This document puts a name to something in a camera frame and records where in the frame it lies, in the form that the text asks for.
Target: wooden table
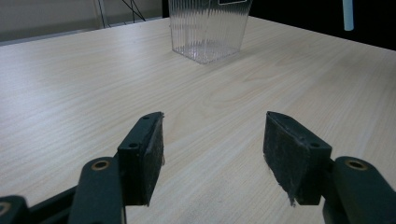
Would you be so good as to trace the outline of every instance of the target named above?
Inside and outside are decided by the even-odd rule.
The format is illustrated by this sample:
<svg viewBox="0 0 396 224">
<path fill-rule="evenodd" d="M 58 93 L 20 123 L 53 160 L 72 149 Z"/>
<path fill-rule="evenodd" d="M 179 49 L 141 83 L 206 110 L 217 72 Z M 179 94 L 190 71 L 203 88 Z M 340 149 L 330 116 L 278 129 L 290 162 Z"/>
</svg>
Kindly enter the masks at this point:
<svg viewBox="0 0 396 224">
<path fill-rule="evenodd" d="M 270 21 L 249 18 L 241 52 L 208 65 L 171 50 L 168 19 L 1 47 L 0 106 L 0 196 L 29 205 L 75 186 L 155 111 L 166 164 L 131 223 L 323 222 L 266 165 L 266 111 L 396 189 L 396 52 Z"/>
</svg>

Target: black object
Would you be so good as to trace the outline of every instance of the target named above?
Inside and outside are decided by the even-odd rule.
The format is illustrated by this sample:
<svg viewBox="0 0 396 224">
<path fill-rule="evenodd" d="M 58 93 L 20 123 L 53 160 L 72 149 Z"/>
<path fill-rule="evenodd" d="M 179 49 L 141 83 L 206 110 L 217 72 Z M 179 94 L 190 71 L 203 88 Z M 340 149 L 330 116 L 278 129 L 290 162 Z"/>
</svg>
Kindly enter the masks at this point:
<svg viewBox="0 0 396 224">
<path fill-rule="evenodd" d="M 163 3 L 163 18 L 169 17 L 169 0 L 162 0 Z"/>
<path fill-rule="evenodd" d="M 344 30 L 343 1 L 254 0 L 250 16 L 396 50 L 394 0 L 354 0 L 355 28 Z"/>
<path fill-rule="evenodd" d="M 396 193 L 367 161 L 330 159 L 332 148 L 295 119 L 268 112 L 264 157 L 291 203 L 326 202 L 330 223 L 396 223 Z"/>
<path fill-rule="evenodd" d="M 163 164 L 163 113 L 142 117 L 114 158 L 83 167 L 78 185 L 28 208 L 21 196 L 0 198 L 1 224 L 125 223 L 125 205 L 149 205 Z"/>
</svg>

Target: clear plastic container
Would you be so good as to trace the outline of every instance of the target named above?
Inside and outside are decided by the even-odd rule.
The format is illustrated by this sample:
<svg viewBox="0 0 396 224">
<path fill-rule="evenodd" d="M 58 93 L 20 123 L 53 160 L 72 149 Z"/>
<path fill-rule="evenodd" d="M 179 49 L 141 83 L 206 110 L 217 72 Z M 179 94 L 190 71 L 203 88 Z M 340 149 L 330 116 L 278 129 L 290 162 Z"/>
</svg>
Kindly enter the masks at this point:
<svg viewBox="0 0 396 224">
<path fill-rule="evenodd" d="M 210 63 L 241 49 L 253 0 L 169 0 L 173 51 Z"/>
</svg>

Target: wood grain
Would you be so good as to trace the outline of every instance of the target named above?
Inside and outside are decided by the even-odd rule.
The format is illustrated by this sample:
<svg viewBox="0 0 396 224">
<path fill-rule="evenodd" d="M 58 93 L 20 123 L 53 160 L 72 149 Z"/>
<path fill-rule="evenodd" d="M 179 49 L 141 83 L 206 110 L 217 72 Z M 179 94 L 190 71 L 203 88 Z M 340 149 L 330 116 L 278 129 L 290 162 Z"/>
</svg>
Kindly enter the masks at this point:
<svg viewBox="0 0 396 224">
<path fill-rule="evenodd" d="M 262 156 L 265 112 L 288 114 L 396 188 L 396 52 L 249 18 L 241 52 L 200 65 L 169 20 L 0 48 L 0 196 L 75 186 L 141 116 L 162 111 L 166 164 L 131 223 L 323 223 L 291 207 Z"/>
</svg>

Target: white wall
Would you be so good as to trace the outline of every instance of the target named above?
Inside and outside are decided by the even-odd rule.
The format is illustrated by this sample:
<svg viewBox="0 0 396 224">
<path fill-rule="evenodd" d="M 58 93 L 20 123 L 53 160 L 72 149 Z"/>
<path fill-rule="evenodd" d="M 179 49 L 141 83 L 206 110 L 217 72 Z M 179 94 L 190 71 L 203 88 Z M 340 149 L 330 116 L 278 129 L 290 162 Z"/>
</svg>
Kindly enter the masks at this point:
<svg viewBox="0 0 396 224">
<path fill-rule="evenodd" d="M 104 2 L 109 23 L 132 20 L 132 12 L 121 0 Z M 135 2 L 145 18 L 161 17 L 161 0 Z M 97 0 L 0 0 L 0 41 L 98 29 L 97 6 Z"/>
</svg>

